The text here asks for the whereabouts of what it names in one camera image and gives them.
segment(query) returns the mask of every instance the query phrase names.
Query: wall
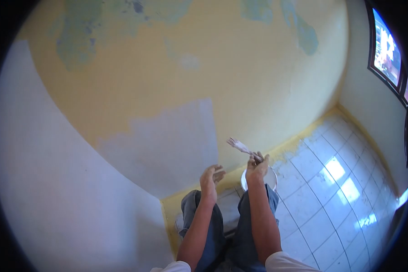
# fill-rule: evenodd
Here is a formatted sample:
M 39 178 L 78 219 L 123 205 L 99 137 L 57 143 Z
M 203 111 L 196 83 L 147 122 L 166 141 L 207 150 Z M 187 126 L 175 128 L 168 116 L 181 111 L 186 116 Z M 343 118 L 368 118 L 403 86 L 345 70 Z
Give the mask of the wall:
M 343 0 L 45 0 L 23 30 L 73 127 L 159 199 L 243 165 L 227 138 L 270 150 L 333 107 L 348 46 Z
M 375 140 L 400 195 L 408 188 L 404 150 L 406 110 L 392 91 L 367 69 L 370 30 L 364 0 L 347 1 L 347 6 L 349 55 L 339 102 Z
M 40 271 L 149 271 L 173 261 L 159 200 L 67 121 L 27 41 L 12 45 L 0 76 L 0 202 Z

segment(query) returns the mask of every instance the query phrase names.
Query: hand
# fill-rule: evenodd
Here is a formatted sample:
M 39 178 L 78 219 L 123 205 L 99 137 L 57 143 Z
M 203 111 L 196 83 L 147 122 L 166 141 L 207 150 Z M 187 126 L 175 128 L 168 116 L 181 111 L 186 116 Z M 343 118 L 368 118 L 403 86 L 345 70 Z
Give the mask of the hand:
M 262 163 L 257 164 L 253 155 L 249 156 L 248 167 L 246 168 L 246 182 L 263 181 L 263 177 L 267 174 L 267 167 L 269 166 L 269 154 L 264 158 L 261 152 L 255 153 L 263 159 Z
M 201 200 L 210 201 L 213 203 L 213 205 L 216 203 L 218 199 L 218 195 L 216 194 L 216 185 L 221 181 L 226 173 L 225 171 L 216 173 L 216 171 L 221 169 L 221 165 L 212 165 L 204 170 L 204 173 L 200 178 Z

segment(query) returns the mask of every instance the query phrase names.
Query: floor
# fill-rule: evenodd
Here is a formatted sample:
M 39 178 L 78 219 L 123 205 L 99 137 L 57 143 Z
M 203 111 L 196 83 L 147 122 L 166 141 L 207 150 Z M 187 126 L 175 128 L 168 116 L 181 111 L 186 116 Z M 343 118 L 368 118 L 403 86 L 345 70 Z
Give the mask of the floor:
M 368 271 L 387 244 L 399 199 L 364 135 L 334 114 L 280 157 L 273 169 L 283 250 L 322 271 Z M 225 231 L 237 225 L 242 194 L 238 186 L 218 195 Z

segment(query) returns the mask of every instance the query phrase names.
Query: jeans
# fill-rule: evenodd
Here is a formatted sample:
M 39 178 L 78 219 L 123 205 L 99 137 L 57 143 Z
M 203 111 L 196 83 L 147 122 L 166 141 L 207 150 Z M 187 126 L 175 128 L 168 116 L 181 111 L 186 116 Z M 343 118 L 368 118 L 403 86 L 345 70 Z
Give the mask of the jeans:
M 275 214 L 278 205 L 278 196 L 268 185 L 265 186 L 269 206 L 272 214 Z M 182 237 L 186 235 L 187 230 L 192 224 L 200 200 L 201 192 L 193 190 L 181 201 L 181 210 L 183 212 L 184 221 L 184 228 L 180 231 Z M 248 191 L 246 191 L 240 199 L 238 210 L 240 214 L 239 223 L 232 244 L 226 251 L 225 258 L 228 259 L 230 263 L 234 264 L 234 270 L 241 269 L 245 272 L 266 271 L 265 266 L 258 260 L 257 250 L 255 249 L 254 240 L 252 238 L 251 210 L 249 206 Z M 215 262 L 218 262 L 218 259 L 221 258 L 220 254 L 222 253 L 225 244 L 222 213 L 218 205 L 215 204 L 207 232 L 207 241 L 204 247 L 204 252 L 195 271 L 208 270 L 208 268 L 214 265 Z

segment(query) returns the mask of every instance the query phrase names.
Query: paint can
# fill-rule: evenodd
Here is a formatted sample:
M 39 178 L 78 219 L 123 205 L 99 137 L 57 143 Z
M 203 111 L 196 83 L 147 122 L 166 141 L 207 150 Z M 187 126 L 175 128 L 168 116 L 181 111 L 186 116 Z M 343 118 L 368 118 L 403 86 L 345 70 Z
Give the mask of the paint can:
M 244 192 L 248 190 L 248 184 L 246 183 L 246 169 L 242 173 L 242 177 L 240 178 L 240 185 L 242 186 L 242 189 Z M 263 178 L 263 181 L 265 184 L 268 184 L 269 187 L 272 188 L 272 190 L 276 191 L 277 189 L 277 174 L 275 174 L 274 170 L 272 167 L 268 166 L 267 167 L 267 174 Z

